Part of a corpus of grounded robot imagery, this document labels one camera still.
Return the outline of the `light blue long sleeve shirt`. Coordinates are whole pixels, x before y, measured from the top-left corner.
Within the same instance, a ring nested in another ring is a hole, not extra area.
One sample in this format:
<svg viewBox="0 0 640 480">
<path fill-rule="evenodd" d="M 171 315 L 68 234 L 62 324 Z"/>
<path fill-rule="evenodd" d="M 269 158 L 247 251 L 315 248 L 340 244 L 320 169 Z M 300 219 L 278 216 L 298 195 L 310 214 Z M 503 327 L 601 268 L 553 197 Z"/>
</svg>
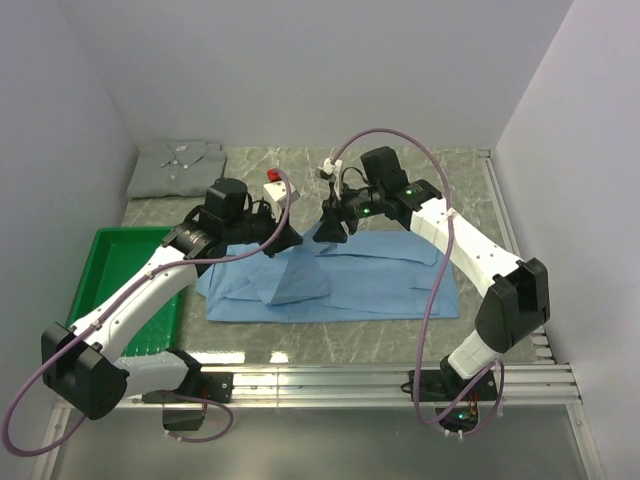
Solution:
<svg viewBox="0 0 640 480">
<path fill-rule="evenodd" d="M 451 266 L 428 241 L 404 231 L 362 231 L 343 244 L 300 246 L 213 265 L 198 279 L 209 321 L 326 323 L 459 315 Z"/>
</svg>

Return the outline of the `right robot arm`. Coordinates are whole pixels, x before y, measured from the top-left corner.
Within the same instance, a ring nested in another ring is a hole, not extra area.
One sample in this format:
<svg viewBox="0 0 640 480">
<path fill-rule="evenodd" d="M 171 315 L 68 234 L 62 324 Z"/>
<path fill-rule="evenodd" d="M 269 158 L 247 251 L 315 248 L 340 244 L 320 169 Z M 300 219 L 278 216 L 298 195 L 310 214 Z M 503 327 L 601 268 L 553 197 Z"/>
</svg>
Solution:
<svg viewBox="0 0 640 480">
<path fill-rule="evenodd" d="M 428 181 L 409 181 L 394 149 L 371 150 L 361 163 L 365 184 L 359 189 L 344 182 L 341 161 L 328 158 L 319 167 L 330 194 L 314 239 L 344 243 L 360 220 L 383 215 L 428 241 L 464 273 L 482 303 L 474 330 L 441 361 L 437 376 L 446 396 L 463 399 L 474 390 L 476 374 L 548 321 L 547 269 L 537 259 L 524 261 L 499 247 Z"/>
</svg>

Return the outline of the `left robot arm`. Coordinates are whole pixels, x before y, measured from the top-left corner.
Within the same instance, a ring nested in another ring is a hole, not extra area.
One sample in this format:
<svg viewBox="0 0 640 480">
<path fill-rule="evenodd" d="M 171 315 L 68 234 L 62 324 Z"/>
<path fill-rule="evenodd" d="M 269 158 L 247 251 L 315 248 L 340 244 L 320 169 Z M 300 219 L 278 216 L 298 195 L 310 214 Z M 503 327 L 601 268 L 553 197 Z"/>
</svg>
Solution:
<svg viewBox="0 0 640 480">
<path fill-rule="evenodd" d="M 41 338 L 44 384 L 91 420 L 125 397 L 168 391 L 179 402 L 201 397 L 201 364 L 178 349 L 125 358 L 132 338 L 176 294 L 212 263 L 229 261 L 231 245 L 254 245 L 272 257 L 301 244 L 288 213 L 298 198 L 286 179 L 267 183 L 258 208 L 244 182 L 222 178 L 163 238 L 144 266 L 96 309 Z"/>
</svg>

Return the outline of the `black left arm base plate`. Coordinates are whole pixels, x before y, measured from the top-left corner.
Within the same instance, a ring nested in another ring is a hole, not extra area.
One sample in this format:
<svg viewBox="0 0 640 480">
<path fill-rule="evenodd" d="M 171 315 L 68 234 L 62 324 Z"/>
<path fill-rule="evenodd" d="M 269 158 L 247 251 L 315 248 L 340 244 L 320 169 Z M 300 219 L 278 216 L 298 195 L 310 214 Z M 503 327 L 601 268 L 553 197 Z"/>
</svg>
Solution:
<svg viewBox="0 0 640 480">
<path fill-rule="evenodd" d="M 208 413 L 215 409 L 226 419 L 216 437 L 227 433 L 234 422 L 231 402 L 234 374 L 231 372 L 189 375 L 175 390 L 158 390 L 143 394 L 145 405 L 162 406 L 162 425 L 171 434 L 200 432 Z"/>
</svg>

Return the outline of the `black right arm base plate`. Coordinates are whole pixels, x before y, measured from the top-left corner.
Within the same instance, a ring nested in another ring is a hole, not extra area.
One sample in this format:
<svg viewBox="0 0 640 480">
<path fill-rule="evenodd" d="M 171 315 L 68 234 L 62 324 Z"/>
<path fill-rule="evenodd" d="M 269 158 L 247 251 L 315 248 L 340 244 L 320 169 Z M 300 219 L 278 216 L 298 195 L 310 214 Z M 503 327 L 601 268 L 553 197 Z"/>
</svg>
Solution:
<svg viewBox="0 0 640 480">
<path fill-rule="evenodd" d="M 455 434 L 462 439 L 471 435 L 490 422 L 500 411 L 504 394 L 504 371 L 501 370 L 500 378 L 496 379 L 494 372 L 489 370 L 444 416 L 443 412 L 449 404 L 469 383 L 471 380 L 454 380 L 443 371 L 422 370 L 420 373 L 419 401 L 445 403 L 444 407 L 434 410 L 436 416 L 441 416 L 438 425 L 445 436 Z M 494 404 L 487 418 L 482 420 L 479 403 L 489 401 L 493 401 Z"/>
</svg>

